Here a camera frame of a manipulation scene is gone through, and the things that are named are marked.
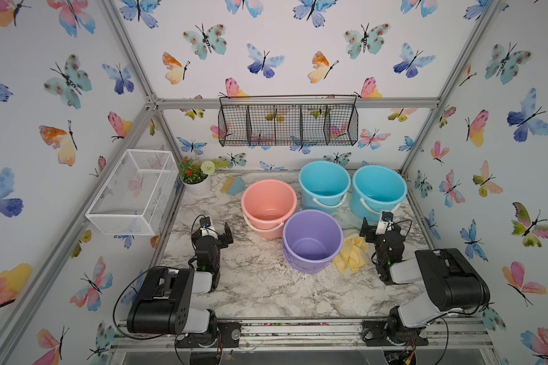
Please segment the yellow microfiber cloth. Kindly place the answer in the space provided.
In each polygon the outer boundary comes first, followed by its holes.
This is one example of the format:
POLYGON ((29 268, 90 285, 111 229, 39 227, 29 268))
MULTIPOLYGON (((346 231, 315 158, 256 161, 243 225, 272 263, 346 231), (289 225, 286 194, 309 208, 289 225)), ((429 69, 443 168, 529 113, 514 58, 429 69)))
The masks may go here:
POLYGON ((332 262, 339 273, 350 271, 356 274, 359 269, 371 264, 368 251, 369 244, 363 237, 359 234, 350 234, 344 239, 341 251, 332 262))

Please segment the teal plastic bucket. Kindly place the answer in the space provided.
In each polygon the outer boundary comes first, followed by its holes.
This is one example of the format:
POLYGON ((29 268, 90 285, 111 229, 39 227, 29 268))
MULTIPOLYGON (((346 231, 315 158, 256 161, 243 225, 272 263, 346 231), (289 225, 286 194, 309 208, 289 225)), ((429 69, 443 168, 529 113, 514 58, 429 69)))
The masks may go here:
POLYGON ((350 208, 357 218, 370 222, 377 222, 382 211, 397 211, 408 193, 399 173, 378 165, 365 165, 356 170, 352 185, 350 208))
POLYGON ((345 201, 351 187, 348 171, 329 161, 314 161, 301 168, 298 175, 304 209, 333 214, 345 201))

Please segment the pink plastic bucket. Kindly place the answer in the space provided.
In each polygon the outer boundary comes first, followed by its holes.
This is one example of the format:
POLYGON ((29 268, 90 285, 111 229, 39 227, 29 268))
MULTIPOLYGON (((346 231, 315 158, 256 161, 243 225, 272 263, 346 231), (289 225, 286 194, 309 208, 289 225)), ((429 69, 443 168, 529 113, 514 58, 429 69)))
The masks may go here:
POLYGON ((279 239, 283 235, 284 226, 297 205, 295 190, 278 179, 263 179, 251 184, 241 198, 247 226, 267 240, 279 239))

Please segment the purple plastic bucket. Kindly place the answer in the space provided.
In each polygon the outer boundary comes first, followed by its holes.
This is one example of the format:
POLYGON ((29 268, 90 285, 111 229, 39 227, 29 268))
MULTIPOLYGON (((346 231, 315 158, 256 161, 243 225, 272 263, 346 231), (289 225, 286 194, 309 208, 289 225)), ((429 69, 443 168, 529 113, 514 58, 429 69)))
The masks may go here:
POLYGON ((295 270, 316 274, 339 254, 343 240, 343 230, 334 217, 303 210, 293 214, 284 226, 283 254, 295 270))

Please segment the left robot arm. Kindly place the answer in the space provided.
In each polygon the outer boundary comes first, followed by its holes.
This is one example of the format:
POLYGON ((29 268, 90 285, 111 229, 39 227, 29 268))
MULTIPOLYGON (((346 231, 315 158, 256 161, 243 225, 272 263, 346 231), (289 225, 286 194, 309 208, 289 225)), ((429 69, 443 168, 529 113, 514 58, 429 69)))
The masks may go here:
POLYGON ((221 251, 234 243, 234 237, 228 224, 219 234, 204 217, 190 238, 195 253, 186 268, 154 266, 132 281, 142 284, 130 301, 126 330, 114 323, 123 337, 144 341, 175 335, 178 342, 188 340, 201 348, 221 339, 215 312, 196 309, 191 298, 216 290, 221 278, 221 251))

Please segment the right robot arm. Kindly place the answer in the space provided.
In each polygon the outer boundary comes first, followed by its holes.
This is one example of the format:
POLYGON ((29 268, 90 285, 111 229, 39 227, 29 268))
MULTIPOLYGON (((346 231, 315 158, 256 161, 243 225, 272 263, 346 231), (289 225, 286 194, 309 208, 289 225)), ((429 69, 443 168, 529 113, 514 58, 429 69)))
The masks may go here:
POLYGON ((490 289, 458 249, 422 249, 403 259, 405 236, 391 220, 370 225, 359 233, 374 246, 372 263, 386 285, 422 282, 425 291, 406 304, 393 307, 384 319, 362 323, 362 339, 372 346, 426 346, 423 331, 456 310, 478 310, 490 302, 490 289))

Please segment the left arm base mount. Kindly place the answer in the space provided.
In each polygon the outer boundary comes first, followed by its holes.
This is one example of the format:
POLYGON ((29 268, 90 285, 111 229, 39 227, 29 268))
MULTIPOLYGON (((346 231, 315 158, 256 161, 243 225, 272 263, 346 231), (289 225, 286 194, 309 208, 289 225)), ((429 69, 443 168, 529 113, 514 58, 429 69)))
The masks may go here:
POLYGON ((210 322, 204 333, 179 335, 176 348, 237 348, 241 340, 240 322, 210 322))

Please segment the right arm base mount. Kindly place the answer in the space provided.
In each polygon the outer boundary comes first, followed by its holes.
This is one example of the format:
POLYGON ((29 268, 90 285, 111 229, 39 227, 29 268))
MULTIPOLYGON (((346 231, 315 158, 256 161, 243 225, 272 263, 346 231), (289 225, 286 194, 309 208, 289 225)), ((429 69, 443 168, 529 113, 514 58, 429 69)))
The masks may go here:
POLYGON ((367 347, 428 346, 429 340, 421 336, 424 328, 406 328, 393 318, 362 322, 362 340, 367 347))

